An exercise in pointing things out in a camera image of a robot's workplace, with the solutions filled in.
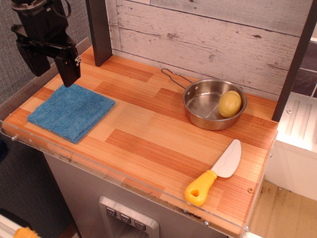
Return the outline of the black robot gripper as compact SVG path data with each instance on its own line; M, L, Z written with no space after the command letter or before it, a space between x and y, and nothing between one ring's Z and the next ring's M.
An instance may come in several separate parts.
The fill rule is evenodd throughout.
M70 87L81 77L80 66L71 59L78 59L76 43L67 35L68 18L72 14L69 1L61 0L12 0L11 9L18 14L20 25L13 25L18 51L31 72L37 77L51 66L47 56L54 62L65 87Z

